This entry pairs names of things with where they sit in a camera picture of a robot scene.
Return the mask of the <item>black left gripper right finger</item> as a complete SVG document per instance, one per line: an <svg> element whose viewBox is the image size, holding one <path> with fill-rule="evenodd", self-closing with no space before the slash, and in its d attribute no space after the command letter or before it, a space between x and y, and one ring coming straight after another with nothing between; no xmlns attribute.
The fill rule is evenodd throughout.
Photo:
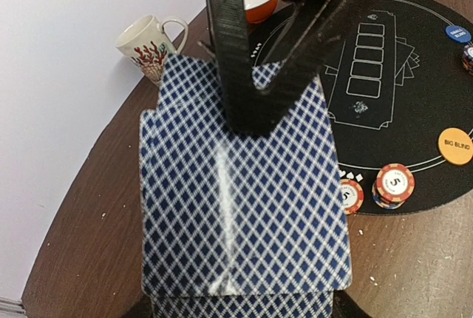
<svg viewBox="0 0 473 318"><path fill-rule="evenodd" d="M280 0L291 16L257 58L244 0L206 0L210 42L230 130L268 135L334 49L379 0Z"/></svg>

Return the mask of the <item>blue small blind button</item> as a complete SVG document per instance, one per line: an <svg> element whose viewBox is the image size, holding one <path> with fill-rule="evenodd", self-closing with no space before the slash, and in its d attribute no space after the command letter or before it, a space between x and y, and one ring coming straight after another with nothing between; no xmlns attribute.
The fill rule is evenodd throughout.
<svg viewBox="0 0 473 318"><path fill-rule="evenodd" d="M457 25L449 25L445 28L446 35L460 44L468 44L472 40L472 34L465 28Z"/></svg>

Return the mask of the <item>orange big blind button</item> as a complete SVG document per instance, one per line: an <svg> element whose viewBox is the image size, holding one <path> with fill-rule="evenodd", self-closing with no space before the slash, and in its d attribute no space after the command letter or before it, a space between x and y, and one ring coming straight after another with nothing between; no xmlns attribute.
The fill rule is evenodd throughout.
<svg viewBox="0 0 473 318"><path fill-rule="evenodd" d="M472 159L472 139L462 129L448 128L438 138L443 158L456 166L466 165Z"/></svg>

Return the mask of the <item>red poker chip stack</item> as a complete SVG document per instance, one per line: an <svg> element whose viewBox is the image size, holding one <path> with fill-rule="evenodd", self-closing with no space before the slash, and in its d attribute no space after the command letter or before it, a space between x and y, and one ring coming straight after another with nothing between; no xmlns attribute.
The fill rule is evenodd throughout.
<svg viewBox="0 0 473 318"><path fill-rule="evenodd" d="M341 180L341 194L346 215L356 213L364 202L364 190L361 185L351 179Z"/></svg>

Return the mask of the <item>blue playing card deck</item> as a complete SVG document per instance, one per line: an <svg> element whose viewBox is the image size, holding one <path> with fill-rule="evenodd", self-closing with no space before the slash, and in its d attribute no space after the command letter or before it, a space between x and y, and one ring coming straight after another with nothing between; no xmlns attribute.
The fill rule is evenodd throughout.
<svg viewBox="0 0 473 318"><path fill-rule="evenodd" d="M171 56L140 116L154 316L329 317L352 280L339 173L318 78L269 135L238 135L216 64Z"/></svg>

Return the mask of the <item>white orange bowl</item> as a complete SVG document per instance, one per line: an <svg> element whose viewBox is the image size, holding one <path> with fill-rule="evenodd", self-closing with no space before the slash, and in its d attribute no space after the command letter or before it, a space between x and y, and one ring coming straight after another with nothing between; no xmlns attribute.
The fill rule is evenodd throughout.
<svg viewBox="0 0 473 318"><path fill-rule="evenodd" d="M278 0L243 0L248 23L260 24L273 15Z"/></svg>

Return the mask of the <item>round black poker mat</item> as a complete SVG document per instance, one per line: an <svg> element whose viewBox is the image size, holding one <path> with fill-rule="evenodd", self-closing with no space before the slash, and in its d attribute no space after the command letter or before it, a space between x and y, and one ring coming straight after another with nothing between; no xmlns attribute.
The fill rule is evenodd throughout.
<svg viewBox="0 0 473 318"><path fill-rule="evenodd" d="M405 165L415 190L398 214L433 209L472 189L472 165L440 154L448 128L472 133L472 75L449 25L472 24L433 0L380 0L321 68L319 77L342 177L370 194L378 172Z"/></svg>

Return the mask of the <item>floral ceramic mug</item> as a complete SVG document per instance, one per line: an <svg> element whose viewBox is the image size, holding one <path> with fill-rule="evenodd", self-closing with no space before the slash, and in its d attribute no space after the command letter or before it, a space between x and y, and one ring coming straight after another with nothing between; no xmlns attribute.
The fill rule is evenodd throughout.
<svg viewBox="0 0 473 318"><path fill-rule="evenodd" d="M166 34L165 26L179 24L183 28L183 39L178 47ZM139 18L128 26L116 39L115 48L129 59L157 87L163 80L165 64L170 54L183 51L188 40L188 24L176 16L160 21L154 15Z"/></svg>

